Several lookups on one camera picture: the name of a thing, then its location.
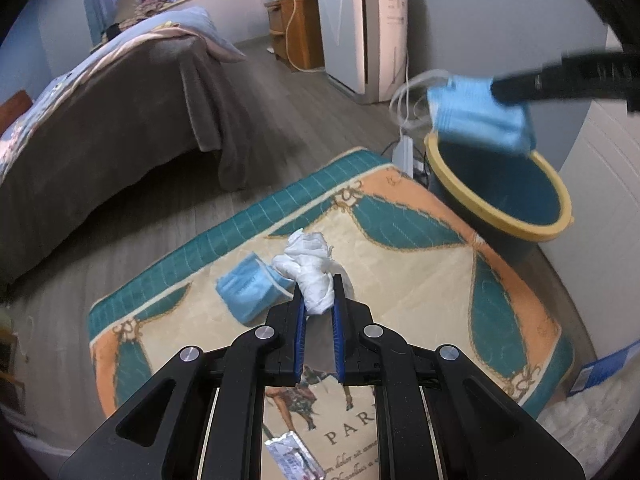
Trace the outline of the blue face mask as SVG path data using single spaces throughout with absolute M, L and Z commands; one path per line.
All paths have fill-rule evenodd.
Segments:
M 291 300 L 294 282 L 251 252 L 216 281 L 216 292 L 241 324 L 250 324 L 274 304 Z
M 510 156 L 536 148 L 532 118 L 524 104 L 499 103 L 492 80 L 427 70 L 406 80 L 390 98 L 390 117 L 406 133 L 425 128 L 442 142 Z

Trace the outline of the white tissue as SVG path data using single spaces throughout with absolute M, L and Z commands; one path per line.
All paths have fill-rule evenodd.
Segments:
M 303 229 L 292 233 L 284 252 L 271 260 L 274 270 L 298 286 L 310 316 L 322 315 L 334 304 L 332 263 L 323 235 Z

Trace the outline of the small silver foil wrapper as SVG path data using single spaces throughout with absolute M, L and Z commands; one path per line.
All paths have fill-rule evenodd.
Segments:
M 326 472 L 295 431 L 287 431 L 265 442 L 270 456 L 288 480 L 323 480 Z

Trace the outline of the teal bin yellow rim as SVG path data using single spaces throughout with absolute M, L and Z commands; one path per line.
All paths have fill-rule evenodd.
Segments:
M 537 151 L 512 156 L 424 139 L 430 191 L 452 209 L 510 266 L 574 221 L 570 193 Z

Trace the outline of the teal orange horse rug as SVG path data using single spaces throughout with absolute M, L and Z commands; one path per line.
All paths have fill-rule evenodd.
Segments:
M 182 348 L 228 347 L 265 324 L 276 304 L 243 325 L 216 281 L 251 252 L 272 266 L 298 229 L 323 235 L 333 278 L 375 323 L 423 349 L 459 348 L 537 422 L 573 361 L 560 324 L 477 232 L 366 150 L 198 235 L 92 308 L 90 347 L 106 420 Z M 333 306 L 313 316 L 305 309 L 299 381 L 265 390 L 257 479 L 285 479 L 265 442 L 287 431 L 303 440 L 325 479 L 383 479 L 373 389 L 337 378 Z

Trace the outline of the white power strip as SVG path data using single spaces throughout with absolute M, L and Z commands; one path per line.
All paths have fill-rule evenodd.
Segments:
M 413 178 L 413 138 L 402 134 L 392 151 L 392 164 L 405 176 Z

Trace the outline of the white air purifier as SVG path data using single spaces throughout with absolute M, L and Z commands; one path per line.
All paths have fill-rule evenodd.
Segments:
M 324 71 L 359 104 L 387 102 L 408 68 L 408 0 L 318 0 Z

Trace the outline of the wooden cabinet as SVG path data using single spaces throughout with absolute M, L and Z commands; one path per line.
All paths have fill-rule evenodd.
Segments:
M 276 58 L 290 70 L 324 67 L 318 0 L 274 0 L 264 4 Z

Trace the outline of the bed with brown blanket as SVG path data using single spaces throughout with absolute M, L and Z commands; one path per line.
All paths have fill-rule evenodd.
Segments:
M 185 152 L 213 153 L 219 185 L 246 185 L 264 126 L 246 59 L 194 36 L 150 41 L 82 84 L 1 176 L 1 281 L 11 285 L 96 207 Z

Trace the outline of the blue floral duvet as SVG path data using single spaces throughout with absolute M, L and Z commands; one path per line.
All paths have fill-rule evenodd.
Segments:
M 245 54 L 221 36 L 208 12 L 201 6 L 169 10 L 151 16 L 99 47 L 69 72 L 52 79 L 34 104 L 9 125 L 1 136 L 2 177 L 8 174 L 37 128 L 91 77 L 146 42 L 186 36 L 203 40 L 207 52 L 219 62 L 237 63 L 245 60 Z

